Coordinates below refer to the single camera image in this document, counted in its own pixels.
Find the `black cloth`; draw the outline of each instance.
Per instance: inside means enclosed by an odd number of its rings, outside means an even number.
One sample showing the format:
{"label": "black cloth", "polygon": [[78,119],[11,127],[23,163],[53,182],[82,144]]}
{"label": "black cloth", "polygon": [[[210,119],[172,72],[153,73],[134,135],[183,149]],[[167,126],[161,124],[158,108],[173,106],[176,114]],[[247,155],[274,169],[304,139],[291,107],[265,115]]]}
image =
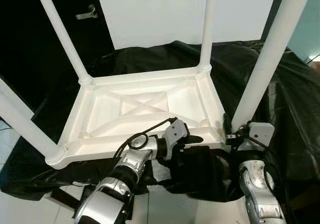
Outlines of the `black cloth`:
{"label": "black cloth", "polygon": [[[260,48],[259,42],[213,44],[211,78],[230,117],[234,115]],[[199,62],[200,50],[199,45],[178,41],[151,48],[126,48],[101,57],[86,68],[97,77],[192,67]],[[72,71],[61,78],[54,93],[33,117],[34,123],[55,142],[78,90],[77,76]],[[319,182],[320,77],[292,52],[284,53],[254,120],[275,126],[271,146],[283,160],[287,180],[295,187],[295,193]],[[0,173],[2,191],[18,198],[39,200],[44,193],[74,181],[97,184],[112,166],[110,159],[101,159],[75,162],[55,170],[44,161],[41,154],[20,138]],[[220,164],[215,160],[212,165]]]}

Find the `robotic hand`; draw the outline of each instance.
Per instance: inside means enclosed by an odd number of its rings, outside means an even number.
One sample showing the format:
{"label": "robotic hand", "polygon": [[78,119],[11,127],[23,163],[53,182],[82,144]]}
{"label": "robotic hand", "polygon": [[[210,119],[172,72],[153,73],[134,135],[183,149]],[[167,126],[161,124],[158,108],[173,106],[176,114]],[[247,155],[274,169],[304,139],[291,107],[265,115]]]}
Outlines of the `robotic hand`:
{"label": "robotic hand", "polygon": [[238,167],[240,187],[246,198],[245,205],[252,224],[286,223],[281,207],[272,192],[274,188],[272,176],[266,172],[264,162],[255,155],[269,150],[274,129],[269,123],[251,122],[240,128],[237,133],[226,135],[226,143],[231,145],[234,157],[241,160]]}
{"label": "robotic hand", "polygon": [[[147,132],[168,121],[171,125],[165,130],[162,138],[147,136]],[[133,189],[145,169],[145,162],[156,158],[170,160],[174,146],[189,135],[187,126],[181,120],[170,118],[129,138],[114,157],[119,157],[127,145],[128,152],[117,162],[110,175],[103,179],[81,204],[74,218],[75,224],[124,223]]]}
{"label": "robotic hand", "polygon": [[[171,125],[162,138],[147,136],[147,132],[163,125]],[[241,156],[239,165],[240,187],[245,194],[247,213],[251,223],[286,223],[281,207],[271,189],[273,179],[265,171],[265,164],[252,155],[268,147],[274,127],[268,123],[250,123],[236,134],[227,134],[226,143],[232,147],[231,153]],[[124,223],[127,219],[133,189],[145,169],[145,162],[156,158],[170,160],[173,148],[180,143],[192,143],[196,138],[181,120],[170,118],[158,125],[133,135],[114,155],[120,157],[128,145],[127,153],[116,163],[108,177],[103,179],[93,193],[81,204],[75,215],[75,224]]]}

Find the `black door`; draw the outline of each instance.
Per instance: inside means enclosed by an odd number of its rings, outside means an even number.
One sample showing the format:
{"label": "black door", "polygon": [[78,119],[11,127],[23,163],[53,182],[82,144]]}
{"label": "black door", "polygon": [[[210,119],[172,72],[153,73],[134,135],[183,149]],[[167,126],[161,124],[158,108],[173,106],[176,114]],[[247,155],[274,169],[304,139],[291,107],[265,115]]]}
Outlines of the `black door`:
{"label": "black door", "polygon": [[[91,65],[114,51],[99,0],[52,1],[90,72]],[[89,5],[98,18],[77,20]],[[0,77],[35,110],[72,66],[40,0],[1,0],[1,6]]]}

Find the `black cable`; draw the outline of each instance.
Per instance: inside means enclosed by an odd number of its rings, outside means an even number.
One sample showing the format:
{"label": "black cable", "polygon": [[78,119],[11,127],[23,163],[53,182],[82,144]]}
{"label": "black cable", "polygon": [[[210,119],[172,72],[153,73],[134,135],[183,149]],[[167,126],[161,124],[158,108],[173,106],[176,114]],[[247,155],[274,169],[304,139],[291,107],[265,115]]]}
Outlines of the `black cable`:
{"label": "black cable", "polygon": [[267,187],[268,187],[268,189],[269,189],[269,191],[273,194],[273,195],[275,195],[275,192],[274,192],[274,190],[271,188],[271,186],[270,186],[270,183],[269,183],[269,180],[268,180],[268,178],[267,178],[267,171],[266,171],[266,166],[264,166],[264,168],[263,168],[263,176],[264,176],[264,179],[265,179],[265,183],[266,183],[266,185],[267,185]]}
{"label": "black cable", "polygon": [[147,208],[146,208],[146,209],[147,209],[147,210],[146,210],[146,211],[147,211],[147,212],[146,212],[146,213],[147,213],[147,217],[146,217],[146,222],[147,222],[147,223],[146,223],[146,224],[149,224],[149,200],[150,200],[150,191],[149,191],[149,193],[148,193],[148,202],[147,202]]}
{"label": "black cable", "polygon": [[318,54],[317,56],[315,56],[312,60],[308,61],[305,65],[308,65],[310,62],[312,62],[316,57],[320,56],[320,54]]}
{"label": "black cable", "polygon": [[247,139],[253,141],[255,144],[261,146],[262,148],[264,148],[266,151],[268,151],[270,154],[272,154],[276,159],[277,161],[281,161],[280,157],[277,155],[277,153],[274,152],[274,150],[270,149],[268,146],[266,146],[265,144],[261,143],[260,141],[248,136]]}
{"label": "black cable", "polygon": [[0,131],[2,131],[2,130],[8,130],[8,129],[13,129],[13,128],[12,128],[12,127],[4,128],[4,129],[1,129]]}
{"label": "black cable", "polygon": [[286,213],[287,213],[287,218],[288,218],[288,222],[289,222],[289,224],[291,224],[292,223],[292,218],[291,218],[291,214],[292,214],[292,210],[291,210],[291,208],[290,208],[290,204],[289,204],[289,192],[288,192],[288,186],[285,184],[285,186],[284,186],[285,188],[285,191],[284,191],[284,198],[285,198],[285,208],[287,209],[286,211]]}
{"label": "black cable", "polygon": [[[147,130],[145,130],[145,131],[143,131],[143,132],[141,132],[141,133],[134,134],[133,136],[131,136],[129,139],[127,139],[127,140],[118,148],[118,150],[114,153],[113,158],[119,158],[119,157],[121,156],[122,152],[125,150],[125,148],[126,148],[127,145],[129,146],[129,148],[131,148],[131,149],[133,149],[133,150],[139,150],[139,149],[145,147],[145,145],[147,145],[147,143],[148,143],[148,141],[149,141],[149,137],[148,137],[148,135],[147,135],[148,132],[150,132],[150,131],[158,128],[159,126],[161,126],[161,125],[163,125],[163,124],[165,124],[165,123],[167,123],[167,122],[171,122],[171,123],[172,123],[172,122],[174,122],[174,121],[177,120],[177,119],[178,119],[178,118],[176,118],[176,117],[175,117],[175,118],[168,118],[168,119],[160,122],[159,124],[157,124],[157,125],[149,128],[149,129],[147,129]],[[138,138],[139,136],[142,136],[142,135],[146,138],[145,141],[143,142],[143,144],[140,145],[140,146],[138,146],[138,147],[132,146],[132,141],[133,141],[134,139]]]}

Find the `white plastic stool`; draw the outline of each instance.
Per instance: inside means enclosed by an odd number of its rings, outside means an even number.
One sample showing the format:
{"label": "white plastic stool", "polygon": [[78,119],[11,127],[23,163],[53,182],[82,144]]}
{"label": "white plastic stool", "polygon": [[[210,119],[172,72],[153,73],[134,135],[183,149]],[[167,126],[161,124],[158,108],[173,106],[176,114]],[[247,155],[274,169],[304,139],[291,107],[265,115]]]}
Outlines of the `white plastic stool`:
{"label": "white plastic stool", "polygon": [[[213,0],[206,0],[200,63],[194,68],[92,78],[86,72],[52,0],[41,0],[81,85],[58,145],[26,116],[14,93],[0,85],[0,116],[56,169],[73,161],[112,157],[131,135],[169,117],[184,121],[202,145],[224,145],[223,107],[210,78]],[[233,117],[233,131],[251,120],[307,0],[282,0]],[[166,126],[149,134],[158,134]]]}

